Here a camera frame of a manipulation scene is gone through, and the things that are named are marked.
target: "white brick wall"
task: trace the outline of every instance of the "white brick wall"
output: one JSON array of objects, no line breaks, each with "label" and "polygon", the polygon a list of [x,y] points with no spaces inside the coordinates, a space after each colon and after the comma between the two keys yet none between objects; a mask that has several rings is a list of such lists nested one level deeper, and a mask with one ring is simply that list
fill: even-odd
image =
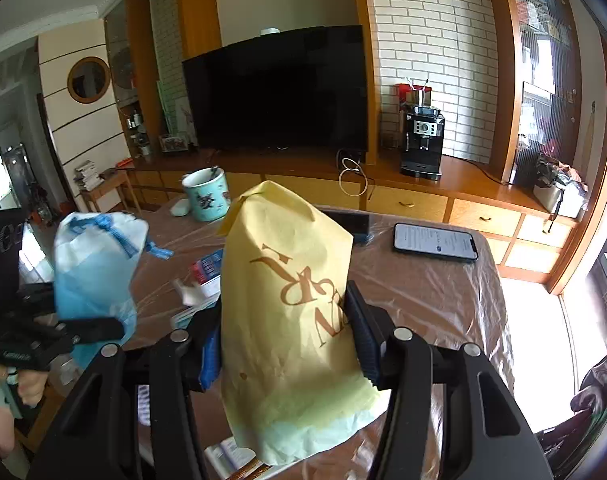
[{"label": "white brick wall", "polygon": [[158,78],[165,92],[170,121],[176,128],[174,100],[187,95],[176,0],[150,0],[150,15]]},{"label": "white brick wall", "polygon": [[497,37],[490,0],[375,0],[381,139],[398,146],[394,84],[433,88],[445,116],[443,153],[488,162],[497,104]]}]

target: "blue plastic bag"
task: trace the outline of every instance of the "blue plastic bag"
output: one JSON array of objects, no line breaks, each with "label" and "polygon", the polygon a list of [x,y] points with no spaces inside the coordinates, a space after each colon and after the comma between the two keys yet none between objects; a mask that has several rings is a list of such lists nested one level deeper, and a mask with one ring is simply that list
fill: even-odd
[{"label": "blue plastic bag", "polygon": [[[124,213],[68,215],[54,240],[54,294],[60,320],[116,317],[123,344],[137,324],[130,280],[143,250],[169,258],[147,241],[148,223]],[[106,342],[77,345],[72,356],[86,368]]]}]

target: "wooden mirror frame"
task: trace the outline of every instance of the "wooden mirror frame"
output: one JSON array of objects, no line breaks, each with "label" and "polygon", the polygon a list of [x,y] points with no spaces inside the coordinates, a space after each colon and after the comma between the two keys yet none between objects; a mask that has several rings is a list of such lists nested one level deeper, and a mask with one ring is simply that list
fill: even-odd
[{"label": "wooden mirror frame", "polygon": [[[88,62],[95,62],[95,63],[98,63],[99,65],[101,65],[101,68],[103,68],[104,72],[106,73],[106,82],[104,83],[104,85],[101,88],[101,90],[99,91],[99,93],[96,94],[95,96],[92,96],[92,97],[81,97],[72,88],[72,75],[74,74],[74,71],[75,71],[75,69],[78,66],[82,65],[83,63],[88,63]],[[104,96],[104,94],[107,92],[108,87],[110,86],[110,81],[112,81],[111,74],[110,74],[110,69],[109,69],[108,65],[106,64],[106,62],[103,59],[101,59],[100,57],[96,57],[96,56],[84,57],[83,59],[79,59],[72,66],[72,68],[70,69],[70,72],[68,72],[68,93],[71,95],[71,97],[76,102],[83,103],[83,104],[87,105],[87,104],[99,101],[99,99],[101,99],[101,97]]]}]

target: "black tv screen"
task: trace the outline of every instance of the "black tv screen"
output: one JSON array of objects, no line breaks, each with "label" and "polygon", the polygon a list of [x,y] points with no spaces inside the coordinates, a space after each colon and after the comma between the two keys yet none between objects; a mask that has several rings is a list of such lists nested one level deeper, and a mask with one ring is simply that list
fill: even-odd
[{"label": "black tv screen", "polygon": [[204,148],[367,149],[360,25],[268,34],[183,63]]}]

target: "white cable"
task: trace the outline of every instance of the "white cable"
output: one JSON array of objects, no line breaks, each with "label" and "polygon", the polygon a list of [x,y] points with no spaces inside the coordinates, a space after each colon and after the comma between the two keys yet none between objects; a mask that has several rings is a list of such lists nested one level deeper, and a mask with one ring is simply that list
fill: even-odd
[{"label": "white cable", "polygon": [[[354,166],[353,167],[349,167],[347,165],[347,162],[351,162]],[[339,173],[339,187],[341,188],[341,191],[343,191],[348,196],[361,196],[366,191],[368,191],[368,177],[365,176],[365,172],[363,171],[363,169],[361,168],[361,166],[359,165],[359,163],[357,161],[355,161],[355,160],[352,160],[351,158],[349,158],[347,156],[344,156],[344,158],[341,159],[341,164],[343,164],[343,167],[345,168],[341,173]],[[344,176],[344,173],[346,173],[346,171],[356,171],[357,174],[360,174],[360,175],[363,176],[363,179],[365,180],[365,186],[363,187],[363,191],[360,192],[359,194],[354,195],[352,193],[349,193],[343,187],[343,184],[341,183],[341,177]]]}]

